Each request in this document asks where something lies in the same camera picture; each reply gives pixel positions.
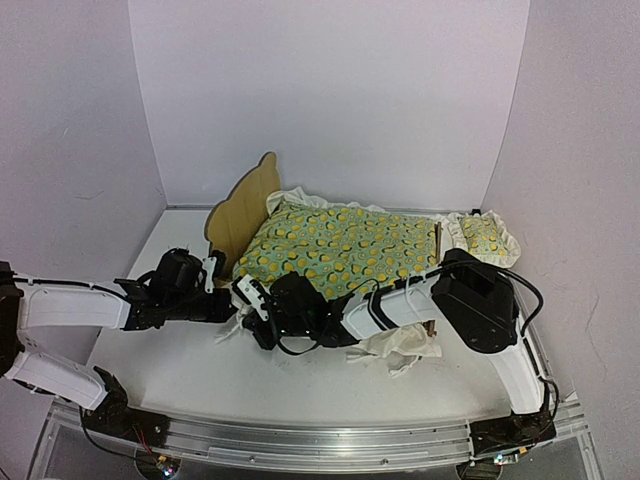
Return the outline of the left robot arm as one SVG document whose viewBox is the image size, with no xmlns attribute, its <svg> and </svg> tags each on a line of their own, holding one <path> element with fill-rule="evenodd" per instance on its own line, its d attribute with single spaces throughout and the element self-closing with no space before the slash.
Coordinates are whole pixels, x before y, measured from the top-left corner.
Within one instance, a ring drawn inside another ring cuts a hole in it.
<svg viewBox="0 0 640 480">
<path fill-rule="evenodd" d="M 28 336 L 41 327 L 159 329 L 169 321 L 224 323 L 236 312 L 229 290 L 219 288 L 226 256 L 203 260 L 183 248 L 163 254 L 158 266 L 116 288 L 72 280 L 21 278 L 1 264 L 1 375 L 94 411 L 127 396 L 113 375 L 44 351 Z"/>
</svg>

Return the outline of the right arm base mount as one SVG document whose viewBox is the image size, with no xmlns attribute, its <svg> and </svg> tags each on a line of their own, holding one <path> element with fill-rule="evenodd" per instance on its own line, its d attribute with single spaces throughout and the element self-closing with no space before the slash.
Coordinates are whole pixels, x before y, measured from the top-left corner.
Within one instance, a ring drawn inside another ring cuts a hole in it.
<svg viewBox="0 0 640 480">
<path fill-rule="evenodd" d="M 507 417 L 475 421 L 469 427 L 474 459 L 530 448 L 556 437 L 554 419 L 548 410 L 512 413 Z"/>
</svg>

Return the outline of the wooden pet bed frame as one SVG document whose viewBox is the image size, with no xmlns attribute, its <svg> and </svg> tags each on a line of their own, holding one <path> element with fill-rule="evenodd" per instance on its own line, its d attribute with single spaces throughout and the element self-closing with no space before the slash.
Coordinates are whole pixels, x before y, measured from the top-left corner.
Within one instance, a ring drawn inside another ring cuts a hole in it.
<svg viewBox="0 0 640 480">
<path fill-rule="evenodd" d="M 231 291 L 231 284 L 242 276 L 233 274 L 233 266 L 257 233 L 260 224 L 268 216 L 266 201 L 280 188 L 277 159 L 269 152 L 258 165 L 246 173 L 233 188 L 228 198 L 219 203 L 209 216 L 205 226 L 205 237 L 213 250 L 226 254 L 226 262 L 221 272 L 225 289 Z M 244 318 L 236 312 L 238 323 L 244 327 Z"/>
</svg>

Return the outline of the small lemon print pillow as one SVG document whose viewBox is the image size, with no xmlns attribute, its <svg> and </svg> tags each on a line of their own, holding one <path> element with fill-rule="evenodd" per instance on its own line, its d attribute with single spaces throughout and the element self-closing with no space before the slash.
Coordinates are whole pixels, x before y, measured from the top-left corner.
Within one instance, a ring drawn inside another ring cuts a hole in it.
<svg viewBox="0 0 640 480">
<path fill-rule="evenodd" d="M 450 213 L 445 226 L 454 248 L 484 263 L 509 269 L 521 256 L 519 242 L 493 211 L 484 214 Z"/>
</svg>

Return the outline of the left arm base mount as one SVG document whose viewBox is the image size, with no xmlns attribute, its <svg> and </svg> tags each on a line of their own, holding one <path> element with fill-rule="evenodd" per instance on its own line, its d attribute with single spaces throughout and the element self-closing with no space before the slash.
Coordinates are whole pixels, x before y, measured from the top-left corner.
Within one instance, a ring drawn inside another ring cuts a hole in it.
<svg viewBox="0 0 640 480">
<path fill-rule="evenodd" d="M 152 411 L 131 407 L 124 387 L 106 370 L 95 367 L 103 381 L 106 397 L 93 410 L 81 414 L 81 424 L 92 432 L 127 441 L 137 441 L 141 446 L 164 447 L 170 419 Z"/>
</svg>

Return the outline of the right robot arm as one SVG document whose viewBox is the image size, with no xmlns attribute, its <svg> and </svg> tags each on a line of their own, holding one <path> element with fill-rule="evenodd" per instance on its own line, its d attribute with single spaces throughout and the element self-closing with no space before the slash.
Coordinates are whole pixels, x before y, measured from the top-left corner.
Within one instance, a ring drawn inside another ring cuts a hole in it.
<svg viewBox="0 0 640 480">
<path fill-rule="evenodd" d="M 282 348 L 283 338 L 302 337 L 314 347 L 342 348 L 393 334 L 423 320 L 449 323 L 464 345 L 488 357 L 517 415 L 541 411 L 555 391 L 530 344 L 529 328 L 542 310 L 540 291 L 520 275 L 450 249 L 434 269 L 385 286 L 370 280 L 327 300 L 306 277 L 290 272 L 270 287 L 245 275 L 234 293 L 250 313 L 243 325 L 261 348 Z"/>
</svg>

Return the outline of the lemon print ruffled mattress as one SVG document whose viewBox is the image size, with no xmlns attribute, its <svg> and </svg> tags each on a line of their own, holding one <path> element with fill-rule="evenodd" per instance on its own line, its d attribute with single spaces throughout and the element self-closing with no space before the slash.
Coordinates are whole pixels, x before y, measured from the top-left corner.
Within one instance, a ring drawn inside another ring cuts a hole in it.
<svg viewBox="0 0 640 480">
<path fill-rule="evenodd" d="M 265 285 L 296 272 L 326 300 L 368 293 L 435 265 L 440 217 L 395 215 L 331 203 L 301 188 L 278 191 L 268 216 L 233 266 Z"/>
</svg>

